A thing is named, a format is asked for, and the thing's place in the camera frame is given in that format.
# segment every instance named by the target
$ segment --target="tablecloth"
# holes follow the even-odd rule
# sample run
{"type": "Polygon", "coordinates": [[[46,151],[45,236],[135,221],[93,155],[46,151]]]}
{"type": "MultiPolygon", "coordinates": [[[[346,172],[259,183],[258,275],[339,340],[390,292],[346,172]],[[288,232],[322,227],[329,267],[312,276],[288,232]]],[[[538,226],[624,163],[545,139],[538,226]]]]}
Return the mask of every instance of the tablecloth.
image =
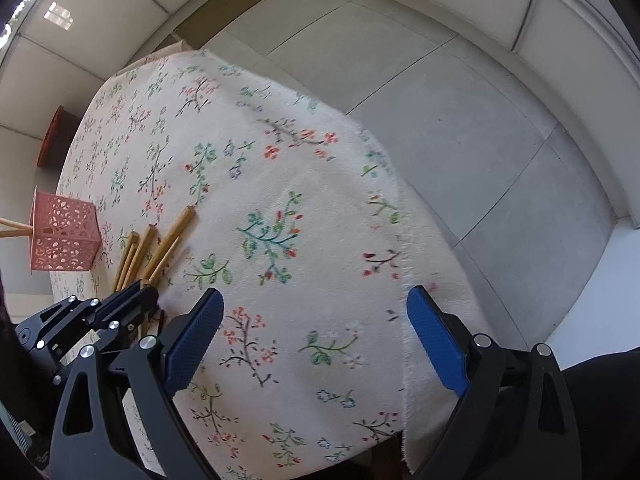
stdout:
{"type": "MultiPolygon", "coordinates": [[[[51,273],[56,300],[108,296],[128,233],[151,223],[162,235],[196,206],[159,303],[172,317],[208,286],[224,296],[223,325],[174,402],[226,480],[295,478],[403,428],[419,463],[455,397],[408,324],[405,294],[421,283],[473,328],[486,323],[366,129],[207,50],[184,52],[103,85],[58,194],[95,203],[102,247],[91,272],[51,273]]],[[[126,410],[159,470],[131,395],[126,410]]]]}

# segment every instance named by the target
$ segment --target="blue gripper pad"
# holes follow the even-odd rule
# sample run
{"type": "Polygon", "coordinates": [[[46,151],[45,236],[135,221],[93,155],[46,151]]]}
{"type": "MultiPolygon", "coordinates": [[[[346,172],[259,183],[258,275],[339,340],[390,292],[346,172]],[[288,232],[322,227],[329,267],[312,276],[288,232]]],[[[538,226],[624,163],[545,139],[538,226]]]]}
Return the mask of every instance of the blue gripper pad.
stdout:
{"type": "Polygon", "coordinates": [[[222,323],[225,302],[215,288],[208,288],[188,314],[175,317],[162,331],[164,354],[162,385],[169,398],[189,386],[204,353],[222,323]]]}
{"type": "Polygon", "coordinates": [[[462,397],[469,385],[465,356],[417,287],[412,288],[407,295],[406,313],[440,382],[462,397]]]}

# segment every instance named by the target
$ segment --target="wooden stick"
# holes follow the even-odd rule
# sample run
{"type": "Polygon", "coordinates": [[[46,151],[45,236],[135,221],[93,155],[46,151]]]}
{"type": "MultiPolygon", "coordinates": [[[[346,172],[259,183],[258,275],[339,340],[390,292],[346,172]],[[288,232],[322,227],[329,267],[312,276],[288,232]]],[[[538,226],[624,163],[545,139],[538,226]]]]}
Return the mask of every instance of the wooden stick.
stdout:
{"type": "Polygon", "coordinates": [[[29,224],[23,224],[22,222],[14,222],[13,220],[7,220],[6,218],[0,218],[0,224],[7,227],[15,227],[17,229],[31,229],[29,224]]]}
{"type": "Polygon", "coordinates": [[[178,245],[180,245],[181,241],[182,238],[178,236],[175,239],[174,243],[171,244],[171,247],[169,247],[169,250],[164,254],[162,260],[160,260],[160,263],[156,267],[156,270],[154,270],[151,278],[149,278],[151,285],[156,286],[158,284],[160,276],[162,276],[162,269],[164,269],[164,266],[169,263],[169,259],[171,259],[171,256],[175,253],[175,250],[177,249],[178,245]]]}
{"type": "Polygon", "coordinates": [[[31,236],[33,234],[33,228],[22,229],[5,229],[0,231],[0,238],[13,238],[16,236],[31,236]]]}
{"type": "Polygon", "coordinates": [[[140,240],[136,254],[133,255],[129,270],[124,278],[122,288],[127,288],[136,279],[138,271],[140,270],[140,265],[142,265],[142,260],[145,259],[145,254],[156,236],[158,236],[158,229],[155,225],[149,224],[146,227],[145,233],[142,235],[142,240],[140,240]]]}
{"type": "Polygon", "coordinates": [[[174,224],[169,229],[169,232],[162,239],[162,242],[160,243],[160,245],[158,245],[158,248],[156,248],[154,255],[151,257],[151,261],[146,264],[145,270],[143,270],[140,274],[140,278],[148,280],[151,277],[162,258],[164,258],[166,252],[174,244],[175,239],[182,234],[187,225],[189,225],[189,222],[193,220],[194,216],[196,216],[196,208],[193,205],[188,205],[182,210],[182,213],[180,213],[178,219],[174,222],[174,224]]]}
{"type": "Polygon", "coordinates": [[[120,282],[120,277],[122,276],[122,269],[124,268],[125,261],[127,260],[127,256],[129,255],[129,250],[134,241],[140,239],[140,236],[137,232],[132,231],[129,233],[127,237],[127,245],[122,252],[122,256],[120,257],[120,263],[118,264],[118,270],[116,271],[115,278],[113,279],[113,286],[111,287],[111,292],[116,292],[118,290],[118,283],[120,282]]]}
{"type": "Polygon", "coordinates": [[[122,290],[124,287],[124,279],[127,275],[127,271],[129,270],[129,266],[131,265],[131,261],[133,260],[133,255],[136,253],[136,249],[138,248],[138,244],[133,242],[131,247],[129,248],[129,254],[127,254],[127,259],[124,260],[124,266],[122,267],[122,273],[120,274],[120,279],[118,280],[118,288],[116,290],[122,290]]]}

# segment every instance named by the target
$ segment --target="pink basket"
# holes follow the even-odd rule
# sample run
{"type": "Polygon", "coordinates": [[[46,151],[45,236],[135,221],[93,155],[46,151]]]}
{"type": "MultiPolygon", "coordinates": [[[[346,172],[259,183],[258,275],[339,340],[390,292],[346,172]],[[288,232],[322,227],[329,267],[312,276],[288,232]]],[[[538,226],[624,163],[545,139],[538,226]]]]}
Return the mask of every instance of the pink basket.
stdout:
{"type": "Polygon", "coordinates": [[[31,270],[89,270],[102,239],[95,205],[36,190],[31,270]]]}

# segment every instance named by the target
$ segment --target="floor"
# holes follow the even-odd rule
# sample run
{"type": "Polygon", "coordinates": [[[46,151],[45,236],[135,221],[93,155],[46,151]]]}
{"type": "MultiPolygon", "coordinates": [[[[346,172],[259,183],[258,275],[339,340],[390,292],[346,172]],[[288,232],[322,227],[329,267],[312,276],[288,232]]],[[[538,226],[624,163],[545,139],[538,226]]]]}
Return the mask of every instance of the floor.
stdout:
{"type": "Polygon", "coordinates": [[[612,209],[555,117],[481,50],[391,0],[261,0],[205,47],[378,137],[502,345],[546,340],[574,304],[612,209]]]}

